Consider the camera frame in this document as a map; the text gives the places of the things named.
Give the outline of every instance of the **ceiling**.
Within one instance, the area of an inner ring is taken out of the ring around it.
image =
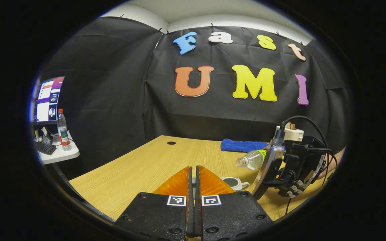
[[[132,0],[125,4],[145,8],[168,23],[211,14],[236,14],[269,20],[303,32],[299,26],[254,0]]]

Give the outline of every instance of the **white cup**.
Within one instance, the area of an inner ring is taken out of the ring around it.
[[[220,177],[220,178],[235,191],[243,191],[250,186],[248,182],[241,183],[241,180],[237,177]]]

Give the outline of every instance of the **blue letter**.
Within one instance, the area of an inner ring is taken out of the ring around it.
[[[187,53],[188,51],[194,49],[196,46],[191,45],[189,43],[196,43],[196,38],[193,37],[193,35],[196,35],[196,32],[189,32],[184,35],[182,35],[179,38],[176,38],[173,42],[178,44],[178,47],[180,47],[181,51],[180,54],[183,55]]]

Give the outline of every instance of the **blue towel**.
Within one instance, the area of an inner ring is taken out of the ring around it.
[[[235,142],[230,139],[224,139],[221,142],[221,151],[241,151],[249,152],[253,150],[261,150],[267,147],[265,142]]]

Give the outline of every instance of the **person's arm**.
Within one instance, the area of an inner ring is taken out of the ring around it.
[[[340,160],[342,160],[342,155],[343,155],[343,152],[345,151],[345,147],[342,149],[342,151],[339,151],[338,153],[336,153],[334,155],[334,157],[336,157],[337,159],[337,164],[339,165],[340,163]],[[334,168],[336,168],[336,162],[333,160],[331,163],[330,163],[330,166],[328,167],[328,173],[330,171],[332,171]],[[324,176],[326,175],[326,171],[323,171],[320,173],[320,175],[318,176],[318,179],[322,179]]]

